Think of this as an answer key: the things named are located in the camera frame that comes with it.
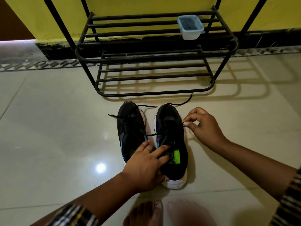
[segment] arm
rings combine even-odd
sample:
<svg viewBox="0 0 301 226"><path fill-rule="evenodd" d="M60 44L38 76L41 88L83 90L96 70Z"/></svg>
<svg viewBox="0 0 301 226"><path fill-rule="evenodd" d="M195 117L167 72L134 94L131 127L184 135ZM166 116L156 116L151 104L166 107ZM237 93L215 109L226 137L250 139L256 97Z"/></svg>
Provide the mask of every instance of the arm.
<svg viewBox="0 0 301 226"><path fill-rule="evenodd" d="M95 215L100 224L103 224L133 195L152 190L164 180L168 180L164 175L157 175L158 169L169 159L168 156L160 158L159 156L168 148L169 146L162 145L150 153L153 147L149 145L149 141L143 142L126 163L121 173L71 201L70 204L85 206ZM45 225L58 210L48 214L31 226Z"/></svg>
<svg viewBox="0 0 301 226"><path fill-rule="evenodd" d="M297 169L232 143L223 135L216 119L200 107L191 110L183 121L184 126L191 129L201 143L228 160L280 201Z"/></svg>

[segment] yellow wall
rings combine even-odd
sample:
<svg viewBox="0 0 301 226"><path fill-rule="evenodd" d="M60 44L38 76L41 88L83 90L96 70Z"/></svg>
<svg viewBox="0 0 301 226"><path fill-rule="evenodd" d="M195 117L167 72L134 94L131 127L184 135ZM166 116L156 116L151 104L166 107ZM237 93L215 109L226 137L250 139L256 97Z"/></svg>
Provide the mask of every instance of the yellow wall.
<svg viewBox="0 0 301 226"><path fill-rule="evenodd" d="M86 22L80 0L52 0L71 36ZM64 41L43 0L6 0L38 42ZM87 0L98 16L208 10L216 0ZM222 0L220 13L232 31L240 31L258 0ZM268 0L250 30L301 28L301 0Z"/></svg>

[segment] transparent plastic box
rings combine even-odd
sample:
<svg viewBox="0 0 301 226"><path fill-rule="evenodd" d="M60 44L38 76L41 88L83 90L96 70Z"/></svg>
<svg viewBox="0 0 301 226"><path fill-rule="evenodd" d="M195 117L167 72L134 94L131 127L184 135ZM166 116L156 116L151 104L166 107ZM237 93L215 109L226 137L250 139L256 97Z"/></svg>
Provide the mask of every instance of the transparent plastic box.
<svg viewBox="0 0 301 226"><path fill-rule="evenodd" d="M204 26L196 15L179 16L178 25L184 40L197 39L204 32Z"/></svg>

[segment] black metal shoe rack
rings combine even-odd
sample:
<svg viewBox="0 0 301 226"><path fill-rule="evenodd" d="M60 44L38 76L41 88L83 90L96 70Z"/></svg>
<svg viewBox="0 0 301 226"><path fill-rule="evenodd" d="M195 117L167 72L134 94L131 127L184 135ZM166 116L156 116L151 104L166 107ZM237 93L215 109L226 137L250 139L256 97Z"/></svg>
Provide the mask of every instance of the black metal shoe rack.
<svg viewBox="0 0 301 226"><path fill-rule="evenodd" d="M215 80L228 62L231 55L235 54L239 47L240 39L245 35L254 19L260 12L261 8L267 0L259 0L252 14L245 23L239 36L236 38L223 18L218 12L222 0L217 0L209 11L185 12L185 13L162 13L162 14L143 14L143 15L127 15L127 16L100 16L97 17L90 12L86 0L81 0L87 22L81 34L80 40L75 45L65 24L58 14L51 0L44 0L56 23L66 37L71 49L80 61L84 71L90 79L97 93L103 97L126 97L126 96L143 96L143 95L163 95L163 94L179 94L209 91L215 84ZM185 41L178 36L166 36L179 34L179 29L160 29L160 30L144 30L144 31L127 31L127 32L104 32L97 33L96 28L118 28L118 27L137 27L137 26L167 26L176 25L176 20L168 20L170 17L181 15L197 15L202 23L208 23L205 27L205 33L201 34L196 40ZM129 22L114 22L117 20L129 20ZM148 21L140 21L139 19L148 19ZM220 26L212 26L212 23L218 22ZM111 39L105 40L104 37L112 36L143 36L143 39ZM85 38L94 38L94 40L85 40ZM81 55L83 48L92 47L99 51L99 58L84 58ZM218 70L213 74L206 58L224 57ZM127 63L146 63L146 62L164 62L164 61L180 61L180 60L203 60L203 63L195 64L178 64L178 65L155 65L155 66L139 66L139 67L121 67L113 69L102 69L104 65L110 64L127 64ZM99 63L99 70L96 81L92 77L86 63ZM122 72L122 71L138 71L138 70L158 70L171 68L189 68L189 67L205 67L207 71L200 73L172 74L172 75L154 75L154 76L138 76L138 77L118 77L118 78L102 78L102 73ZM105 94L100 91L99 85L103 82L128 81L141 79L163 79L163 78L183 78L194 76L208 76L211 78L211 85L202 89L186 89L175 91L158 91L158 92L138 92L138 93L121 93L121 94Z"/></svg>

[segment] shoe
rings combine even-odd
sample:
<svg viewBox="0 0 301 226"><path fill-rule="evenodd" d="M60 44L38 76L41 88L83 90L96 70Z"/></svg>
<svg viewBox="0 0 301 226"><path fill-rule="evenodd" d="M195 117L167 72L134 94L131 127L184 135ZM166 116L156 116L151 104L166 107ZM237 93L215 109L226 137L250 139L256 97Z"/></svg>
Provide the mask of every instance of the shoe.
<svg viewBox="0 0 301 226"><path fill-rule="evenodd" d="M162 184L169 189L180 189L187 181L188 153L184 141L182 119L172 105L176 104L167 103L158 109L154 129L157 136L157 148L164 144L170 145L170 149L163 154L169 156L169 161L160 168L161 174L166 175L169 181Z"/></svg>
<svg viewBox="0 0 301 226"><path fill-rule="evenodd" d="M136 105L134 102L124 102L118 111L117 131L124 165L137 148L147 141L145 116L140 106L156 108L157 106Z"/></svg>

